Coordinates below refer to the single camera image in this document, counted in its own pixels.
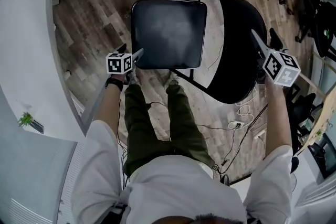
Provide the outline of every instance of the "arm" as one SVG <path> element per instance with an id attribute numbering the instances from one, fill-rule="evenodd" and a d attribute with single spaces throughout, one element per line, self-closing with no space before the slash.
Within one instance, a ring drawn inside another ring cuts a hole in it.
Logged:
<path id="1" fill-rule="evenodd" d="M 86 135 L 79 174 L 71 195 L 76 224 L 93 224 L 120 202 L 118 131 L 120 90 L 108 85 Z"/>
<path id="2" fill-rule="evenodd" d="M 268 156 L 282 145 L 292 146 L 292 140 L 282 87 L 266 79 L 266 91 L 268 101 L 266 156 Z"/>
<path id="3" fill-rule="evenodd" d="M 282 88 L 267 80 L 266 90 L 266 157 L 251 175 L 244 205 L 249 215 L 263 224 L 285 224 L 290 221 L 292 196 L 290 127 Z"/>

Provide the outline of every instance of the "olive green pants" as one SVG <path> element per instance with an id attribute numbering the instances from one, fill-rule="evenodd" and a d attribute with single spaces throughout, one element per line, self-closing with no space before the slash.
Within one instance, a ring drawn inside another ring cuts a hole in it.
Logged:
<path id="1" fill-rule="evenodd" d="M 180 85 L 170 85 L 166 92 L 171 141 L 156 138 L 140 86 L 130 85 L 125 91 L 128 154 L 123 171 L 127 176 L 131 176 L 136 169 L 152 159 L 164 155 L 183 155 L 210 168 L 215 164 L 208 154 L 204 137 L 195 124 L 183 88 Z"/>

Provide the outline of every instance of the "sleeve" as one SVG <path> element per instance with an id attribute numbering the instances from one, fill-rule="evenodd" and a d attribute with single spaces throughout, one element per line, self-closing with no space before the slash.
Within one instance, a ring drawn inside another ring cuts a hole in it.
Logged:
<path id="1" fill-rule="evenodd" d="M 117 138 L 103 121 L 93 121 L 86 136 L 80 172 L 71 195 L 76 224 L 93 224 L 119 202 Z"/>
<path id="2" fill-rule="evenodd" d="M 251 175 L 244 206 L 262 224 L 290 222 L 292 148 L 283 145 L 271 152 Z"/>

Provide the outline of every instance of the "wristwatch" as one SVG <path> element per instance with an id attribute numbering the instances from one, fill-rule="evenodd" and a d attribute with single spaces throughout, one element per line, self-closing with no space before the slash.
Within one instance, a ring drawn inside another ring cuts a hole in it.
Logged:
<path id="1" fill-rule="evenodd" d="M 116 85 L 120 91 L 122 91 L 122 88 L 124 87 L 124 84 L 119 80 L 119 79 L 115 79 L 115 78 L 111 78 L 109 77 L 105 83 L 105 89 L 107 88 L 107 86 L 109 84 L 114 84 Z"/>

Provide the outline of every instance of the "white shirt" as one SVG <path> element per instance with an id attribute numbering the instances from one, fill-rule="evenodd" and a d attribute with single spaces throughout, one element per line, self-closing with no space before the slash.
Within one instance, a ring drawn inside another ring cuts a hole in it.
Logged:
<path id="1" fill-rule="evenodd" d="M 77 224 L 99 223 L 112 205 L 128 205 L 122 223 L 151 224 L 167 216 L 214 214 L 246 223 L 289 223 L 292 149 L 281 146 L 252 173 L 244 203 L 235 189 L 212 179 L 193 159 L 161 156 L 138 168 L 121 190 L 117 139 L 102 121 L 92 122 L 72 192 Z"/>

